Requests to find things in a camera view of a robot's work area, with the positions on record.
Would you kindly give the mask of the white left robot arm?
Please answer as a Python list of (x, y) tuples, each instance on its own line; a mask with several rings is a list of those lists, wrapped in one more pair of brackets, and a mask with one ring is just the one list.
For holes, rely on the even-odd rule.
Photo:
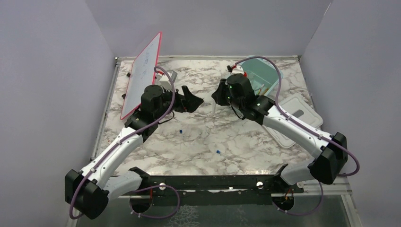
[(193, 113), (203, 99), (182, 86), (183, 94), (165, 90), (159, 85), (144, 89), (139, 108), (127, 119), (115, 140), (97, 158), (80, 171), (70, 170), (65, 176), (65, 201), (70, 205), (71, 219), (85, 215), (97, 218), (108, 202), (135, 191), (143, 194), (148, 190), (148, 174), (130, 170), (114, 177), (116, 168), (137, 147), (142, 145), (158, 128), (158, 123), (171, 111)]

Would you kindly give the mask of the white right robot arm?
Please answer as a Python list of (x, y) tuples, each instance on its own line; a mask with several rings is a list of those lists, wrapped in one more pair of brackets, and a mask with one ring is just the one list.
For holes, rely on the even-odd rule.
[(245, 119), (285, 135), (312, 156), (306, 161), (286, 164), (279, 169), (273, 179), (273, 187), (278, 192), (285, 192), (298, 182), (313, 179), (332, 184), (348, 160), (347, 153), (336, 146), (346, 144), (343, 134), (338, 132), (332, 137), (289, 116), (271, 98), (255, 94), (249, 79), (243, 74), (221, 79), (211, 97), (220, 106), (239, 110)]

